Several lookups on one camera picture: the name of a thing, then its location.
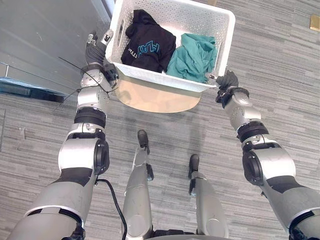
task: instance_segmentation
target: clothing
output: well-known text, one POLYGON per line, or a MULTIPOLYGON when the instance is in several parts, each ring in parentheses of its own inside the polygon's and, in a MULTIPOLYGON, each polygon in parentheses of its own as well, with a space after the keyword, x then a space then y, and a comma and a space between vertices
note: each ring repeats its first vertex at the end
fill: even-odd
POLYGON ((133 23, 125 34, 130 42, 125 47, 123 64, 161 73, 166 72, 176 49, 176 37, 160 27, 145 10, 133 11, 133 23))
POLYGON ((184 33, 169 62, 167 75, 207 83, 205 73, 214 69, 218 50, 213 36, 184 33))

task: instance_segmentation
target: teal shirt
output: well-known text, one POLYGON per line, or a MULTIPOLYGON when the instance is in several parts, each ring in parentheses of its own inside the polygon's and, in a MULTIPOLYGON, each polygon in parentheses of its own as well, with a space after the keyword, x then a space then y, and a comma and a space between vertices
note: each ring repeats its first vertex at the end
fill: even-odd
POLYGON ((213 36, 184 33, 169 62, 167 75, 207 83, 205 73, 214 69, 218 50, 213 36))

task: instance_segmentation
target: gray carpet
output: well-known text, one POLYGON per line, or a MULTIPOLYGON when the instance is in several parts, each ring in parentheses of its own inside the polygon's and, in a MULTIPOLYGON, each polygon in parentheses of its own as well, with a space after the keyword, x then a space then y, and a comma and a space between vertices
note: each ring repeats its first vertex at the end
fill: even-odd
MULTIPOLYGON (((228 67, 294 159, 297 181, 320 191, 320 35, 309 29, 310 15, 320 13, 319 1, 218 0, 217 6, 236 17, 228 67)), ((197 153, 199 169, 225 209, 231 239, 287 240, 268 200, 245 180, 241 144, 215 96, 216 90, 208 90, 195 108, 174 114, 142 112, 111 96, 106 124, 111 164, 103 177, 122 206, 136 134, 145 129, 155 175, 149 185, 155 229, 196 230, 187 176, 189 157, 197 153)), ((0 95, 0 103, 0 123, 5 120, 0 240, 5 240, 41 189, 58 178, 58 152, 76 102, 69 99, 55 111, 57 103, 8 95, 0 95), (25 128, 25 139, 19 128, 25 128)), ((120 239, 120 218, 101 184, 94 189, 85 229, 88 240, 120 239)))

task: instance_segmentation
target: laundry basket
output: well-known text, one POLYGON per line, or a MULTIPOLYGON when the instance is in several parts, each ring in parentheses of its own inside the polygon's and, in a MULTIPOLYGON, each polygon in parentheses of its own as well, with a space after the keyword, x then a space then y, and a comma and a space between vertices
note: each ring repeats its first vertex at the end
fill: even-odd
POLYGON ((191 0, 116 0, 110 29, 113 37, 105 52, 106 59, 126 76, 166 85, 173 88, 203 92, 214 88, 204 84, 122 64, 121 56, 129 38, 126 29, 133 21, 133 11, 143 9, 164 29, 176 36, 176 46, 181 45, 181 35, 192 33, 216 38, 218 55, 212 75, 225 74, 235 26, 234 14, 222 8, 191 0))

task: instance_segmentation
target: wall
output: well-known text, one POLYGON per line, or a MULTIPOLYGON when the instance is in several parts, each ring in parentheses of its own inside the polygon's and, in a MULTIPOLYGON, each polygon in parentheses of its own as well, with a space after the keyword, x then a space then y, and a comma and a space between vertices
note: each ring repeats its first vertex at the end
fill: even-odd
POLYGON ((0 0, 0 77, 6 64, 7 77, 70 94, 80 73, 58 57, 83 67, 88 33, 109 24, 101 0, 0 0))

